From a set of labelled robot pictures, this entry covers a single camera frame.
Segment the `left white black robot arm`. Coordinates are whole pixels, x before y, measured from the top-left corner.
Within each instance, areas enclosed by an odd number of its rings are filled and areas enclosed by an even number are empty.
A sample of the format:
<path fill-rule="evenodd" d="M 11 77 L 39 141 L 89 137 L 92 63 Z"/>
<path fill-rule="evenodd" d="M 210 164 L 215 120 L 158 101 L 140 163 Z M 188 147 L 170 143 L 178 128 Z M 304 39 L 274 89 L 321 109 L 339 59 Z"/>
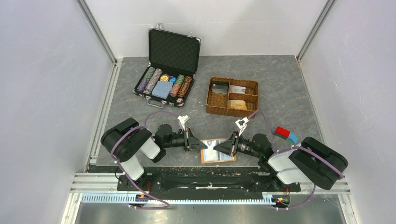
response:
<path fill-rule="evenodd" d="M 110 128 L 101 136 L 100 143 L 110 153 L 119 168 L 129 177 L 135 190 L 147 184 L 145 171 L 136 154 L 143 153 L 152 162 L 159 162 L 167 148 L 182 147 L 184 151 L 207 149 L 207 145 L 196 138 L 185 125 L 188 117 L 179 117 L 181 128 L 174 132 L 169 124 L 162 124 L 155 134 L 141 126 L 135 119 L 128 118 Z"/>

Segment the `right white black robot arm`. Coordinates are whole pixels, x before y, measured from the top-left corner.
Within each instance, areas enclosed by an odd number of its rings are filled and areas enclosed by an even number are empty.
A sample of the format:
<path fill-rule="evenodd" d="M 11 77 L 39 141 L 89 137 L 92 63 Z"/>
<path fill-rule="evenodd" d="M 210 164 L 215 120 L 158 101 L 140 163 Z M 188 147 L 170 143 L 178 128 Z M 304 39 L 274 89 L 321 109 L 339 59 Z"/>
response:
<path fill-rule="evenodd" d="M 258 166 L 271 175 L 269 183 L 275 190 L 301 182 L 330 190 L 337 180 L 344 178 L 349 165 L 344 156 L 313 137 L 304 138 L 297 146 L 274 151 L 265 134 L 255 134 L 248 140 L 235 131 L 213 149 L 229 156 L 242 153 L 258 158 Z"/>

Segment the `orange card holder wallet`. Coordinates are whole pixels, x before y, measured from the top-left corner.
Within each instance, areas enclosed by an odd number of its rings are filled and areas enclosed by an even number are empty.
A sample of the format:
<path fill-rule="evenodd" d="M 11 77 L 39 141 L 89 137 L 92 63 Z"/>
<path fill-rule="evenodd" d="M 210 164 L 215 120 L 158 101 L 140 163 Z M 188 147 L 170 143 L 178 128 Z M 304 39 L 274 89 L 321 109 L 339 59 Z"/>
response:
<path fill-rule="evenodd" d="M 215 146 L 225 142 L 226 140 L 227 140 L 226 138 L 201 140 L 201 142 L 204 143 L 207 146 L 206 149 L 201 149 L 200 150 L 201 163 L 209 164 L 209 163 L 236 161 L 237 160 L 236 156 L 231 157 L 231 156 L 229 156 L 229 155 L 227 155 L 225 153 L 222 153 L 220 151 L 214 150 Z"/>

